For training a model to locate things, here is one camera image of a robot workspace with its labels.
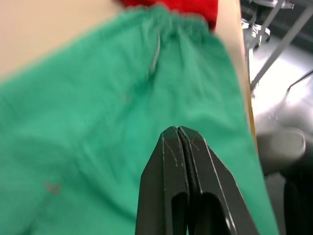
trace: green fabric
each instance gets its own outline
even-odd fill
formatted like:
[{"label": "green fabric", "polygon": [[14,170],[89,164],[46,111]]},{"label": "green fabric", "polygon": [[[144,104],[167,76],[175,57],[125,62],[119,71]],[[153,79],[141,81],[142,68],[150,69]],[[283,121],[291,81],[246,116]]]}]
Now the green fabric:
[{"label": "green fabric", "polygon": [[199,131],[277,235],[230,59],[202,19],[129,11],[0,87],[0,234],[134,234],[160,133]]}]

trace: table surface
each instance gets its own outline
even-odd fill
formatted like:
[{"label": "table surface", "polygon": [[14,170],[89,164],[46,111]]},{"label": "table surface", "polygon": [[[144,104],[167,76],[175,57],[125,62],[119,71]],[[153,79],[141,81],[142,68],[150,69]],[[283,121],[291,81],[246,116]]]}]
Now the table surface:
[{"label": "table surface", "polygon": [[[114,0],[0,0],[0,80],[123,10]],[[215,34],[233,62],[255,137],[240,0],[219,0]]]}]

